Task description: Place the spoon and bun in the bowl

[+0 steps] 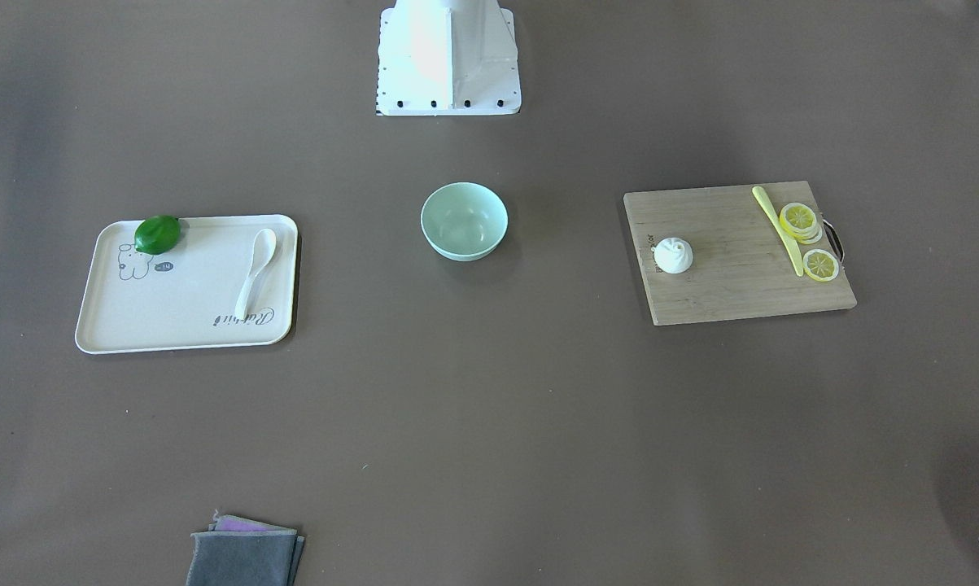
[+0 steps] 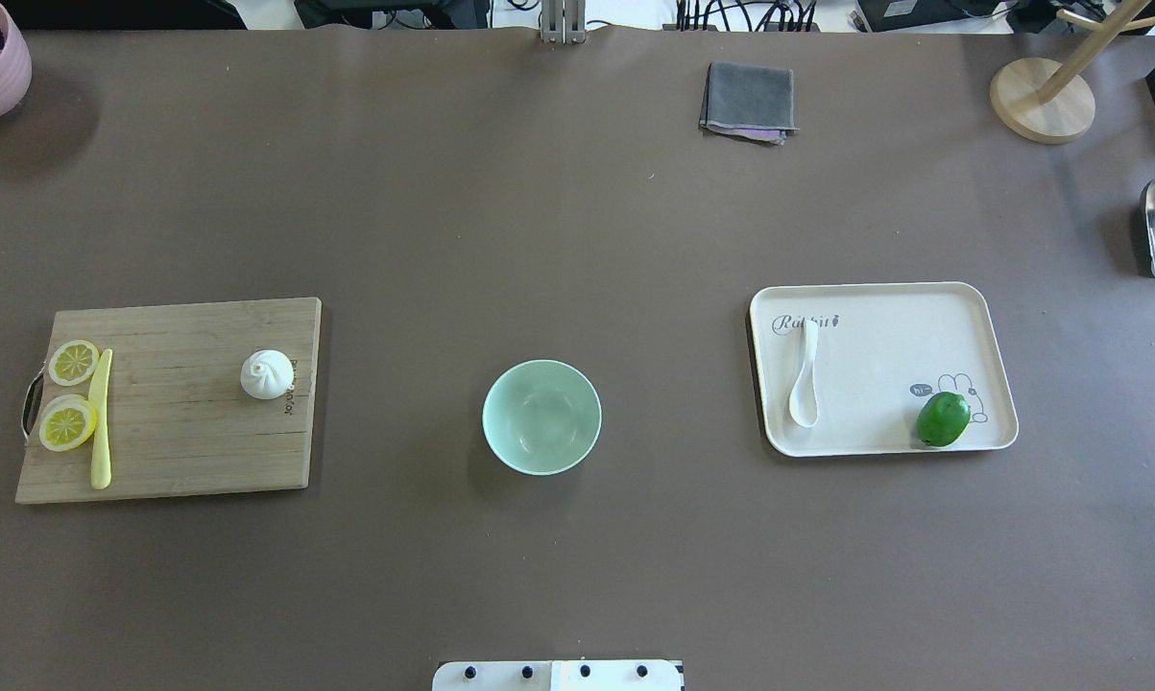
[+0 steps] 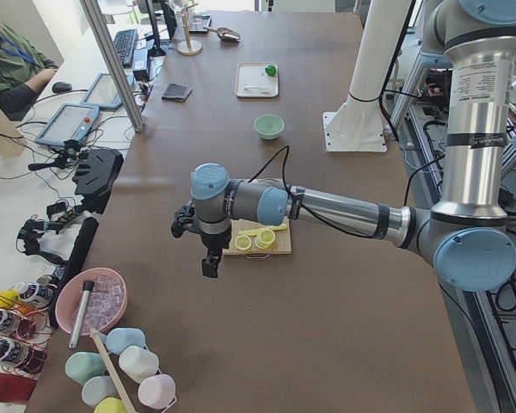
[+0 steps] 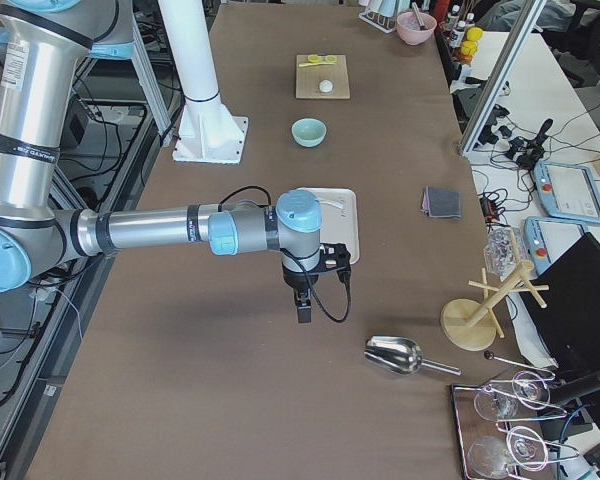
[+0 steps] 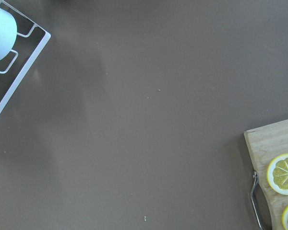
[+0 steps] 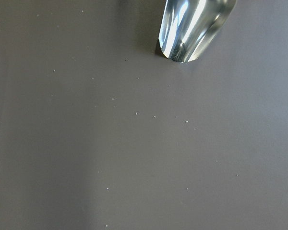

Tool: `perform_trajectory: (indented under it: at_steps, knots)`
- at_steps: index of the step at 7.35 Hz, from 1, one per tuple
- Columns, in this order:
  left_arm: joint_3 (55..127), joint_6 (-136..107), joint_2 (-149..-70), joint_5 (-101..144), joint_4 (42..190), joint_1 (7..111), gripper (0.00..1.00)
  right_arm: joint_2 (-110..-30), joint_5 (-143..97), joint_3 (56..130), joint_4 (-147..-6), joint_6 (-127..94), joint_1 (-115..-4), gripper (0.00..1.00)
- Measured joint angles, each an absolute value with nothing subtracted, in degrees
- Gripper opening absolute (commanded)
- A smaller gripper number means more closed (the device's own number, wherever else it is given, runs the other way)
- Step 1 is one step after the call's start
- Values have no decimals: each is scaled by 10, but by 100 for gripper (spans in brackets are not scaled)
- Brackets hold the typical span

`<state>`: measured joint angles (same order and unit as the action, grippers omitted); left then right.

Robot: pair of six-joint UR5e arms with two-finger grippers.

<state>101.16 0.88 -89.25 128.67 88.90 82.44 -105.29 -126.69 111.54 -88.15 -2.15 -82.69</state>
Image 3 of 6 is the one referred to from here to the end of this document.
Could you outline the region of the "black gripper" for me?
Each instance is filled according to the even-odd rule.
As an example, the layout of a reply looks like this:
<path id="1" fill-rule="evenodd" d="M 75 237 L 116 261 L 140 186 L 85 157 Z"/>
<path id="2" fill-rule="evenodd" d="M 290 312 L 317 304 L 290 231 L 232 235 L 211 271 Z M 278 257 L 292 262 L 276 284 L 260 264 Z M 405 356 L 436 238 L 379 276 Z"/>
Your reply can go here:
<path id="1" fill-rule="evenodd" d="M 224 218 L 213 223 L 201 220 L 191 200 L 175 212 L 170 230 L 174 238 L 180 238 L 185 231 L 199 235 L 201 242 L 211 250 L 209 257 L 201 261 L 202 273 L 205 277 L 218 278 L 222 250 L 227 250 L 231 241 L 230 219 Z"/>

